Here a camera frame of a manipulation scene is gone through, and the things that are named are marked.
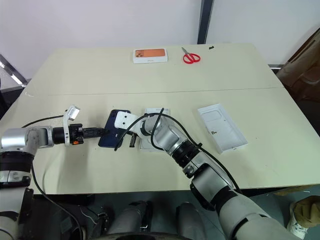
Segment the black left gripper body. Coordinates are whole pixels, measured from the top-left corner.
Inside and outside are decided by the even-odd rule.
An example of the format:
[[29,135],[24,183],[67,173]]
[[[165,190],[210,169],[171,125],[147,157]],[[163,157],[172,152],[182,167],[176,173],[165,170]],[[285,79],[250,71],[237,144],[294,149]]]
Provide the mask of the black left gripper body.
[[69,143],[71,145],[80,145],[84,143],[83,125],[81,123],[70,124],[69,130]]

